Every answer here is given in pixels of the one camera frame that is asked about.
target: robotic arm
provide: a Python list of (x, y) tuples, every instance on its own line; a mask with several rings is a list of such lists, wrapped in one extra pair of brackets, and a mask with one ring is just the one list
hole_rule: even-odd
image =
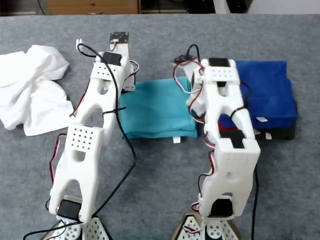
[[(205, 114), (203, 130), (214, 146), (213, 157), (210, 155), (212, 169), (204, 174), (195, 205), (203, 223), (202, 236), (219, 239), (219, 235), (209, 235), (206, 226), (219, 226), (221, 221), (242, 214), (252, 189), (260, 148), (249, 112), (244, 108), (236, 62), (209, 58), (200, 64), (185, 61), (181, 66), (192, 85), (186, 104), (190, 112), (198, 116)], [(221, 114), (230, 116), (238, 130), (219, 130)]]
[[(68, 127), (64, 151), (57, 164), (50, 191), (49, 212), (58, 219), (80, 221), (83, 224), (92, 219), (98, 188), (100, 152), (102, 146), (110, 142), (121, 91), (135, 89), (134, 73), (137, 70), (134, 70), (129, 60), (128, 43), (129, 33), (111, 34), (112, 50), (100, 52), (103, 60), (95, 58), (85, 96)], [(102, 110), (102, 128), (85, 125), (95, 109)], [(78, 181), (82, 199), (66, 195), (66, 187), (71, 180)]]

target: white label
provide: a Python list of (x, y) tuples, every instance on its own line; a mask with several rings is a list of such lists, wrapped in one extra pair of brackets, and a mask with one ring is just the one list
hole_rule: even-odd
[(254, 135), (259, 135), (259, 134), (261, 134), (261, 132), (259, 132), (259, 131), (256, 130), (256, 129), (253, 129), (253, 133), (254, 133)]
[(263, 116), (257, 116), (256, 119), (257, 119), (258, 121), (260, 121), (261, 123), (268, 122), (268, 119), (266, 119), (266, 118), (263, 117)]
[(269, 132), (265, 133), (265, 139), (267, 139), (267, 140), (271, 140), (272, 139), (271, 134)]
[(181, 143), (181, 137), (180, 137), (180, 136), (174, 136), (174, 137), (173, 137), (173, 143), (174, 143), (174, 144), (179, 144), (179, 143)]

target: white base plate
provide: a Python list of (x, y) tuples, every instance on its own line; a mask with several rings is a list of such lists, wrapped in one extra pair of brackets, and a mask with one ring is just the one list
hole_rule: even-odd
[[(195, 230), (200, 229), (200, 226), (194, 216), (188, 216), (183, 226), (193, 228)], [(211, 239), (219, 240), (239, 240), (231, 226), (227, 221), (217, 221), (217, 224), (207, 225), (207, 233)], [(205, 230), (203, 229), (199, 233), (188, 233), (181, 226), (181, 231), (176, 240), (205, 240)]]
[(90, 223), (87, 225), (74, 225), (74, 226), (68, 226), (66, 230), (64, 228), (54, 231), (52, 234), (52, 237), (50, 240), (77, 240), (80, 236), (82, 228), (82, 240), (109, 240), (108, 235), (106, 233), (106, 230), (102, 223), (100, 222), (98, 217), (94, 217)]

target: white 3d-printed robot arm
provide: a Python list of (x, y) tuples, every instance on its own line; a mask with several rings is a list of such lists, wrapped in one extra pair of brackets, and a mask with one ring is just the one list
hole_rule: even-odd
[[(108, 65), (117, 84), (118, 97), (123, 88), (127, 91), (135, 89), (134, 76), (131, 75), (133, 67), (128, 57), (128, 41), (123, 41), (117, 42), (115, 48), (114, 44), (110, 44), (112, 52), (100, 53), (109, 61)], [(64, 151), (57, 164), (50, 191), (49, 212), (58, 219), (79, 220), (83, 224), (91, 220), (98, 188), (98, 160), (102, 146), (110, 142), (115, 123), (115, 108), (116, 86), (108, 68), (97, 57), (83, 101), (68, 128)], [(102, 128), (85, 126), (95, 109), (101, 109), (101, 113), (108, 112), (103, 115)], [(65, 195), (71, 180), (78, 181), (81, 199)], [(78, 214), (70, 216), (70, 208), (79, 208)]]
[[(198, 210), (206, 223), (229, 220), (240, 216), (244, 210), (253, 184), (253, 172), (260, 155), (260, 148), (240, 90), (240, 79), (234, 60), (225, 59), (226, 65), (215, 65), (214, 58), (197, 64), (185, 64), (184, 69), (192, 91), (202, 85), (202, 92), (192, 104), (192, 110), (201, 116), (205, 114), (204, 133), (208, 141), (215, 144), (214, 173), (207, 176), (198, 196)], [(197, 93), (190, 95), (189, 106)], [(222, 136), (218, 126), (221, 114), (231, 116), (236, 127), (242, 132), (238, 139), (240, 146), (234, 146), (230, 137)], [(231, 201), (229, 215), (217, 215), (217, 200)]]

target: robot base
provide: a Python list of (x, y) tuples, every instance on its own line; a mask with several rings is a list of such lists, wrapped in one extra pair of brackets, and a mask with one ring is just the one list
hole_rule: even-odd
[(200, 216), (196, 212), (186, 212), (182, 221), (175, 229), (170, 240), (244, 240), (234, 223), (217, 220), (214, 224), (205, 226), (199, 233), (189, 233), (185, 228), (200, 230)]
[(94, 217), (87, 225), (69, 226), (64, 233), (60, 235), (63, 231), (64, 228), (54, 231), (51, 236), (53, 238), (50, 238), (50, 240), (109, 240), (108, 234), (98, 217)]

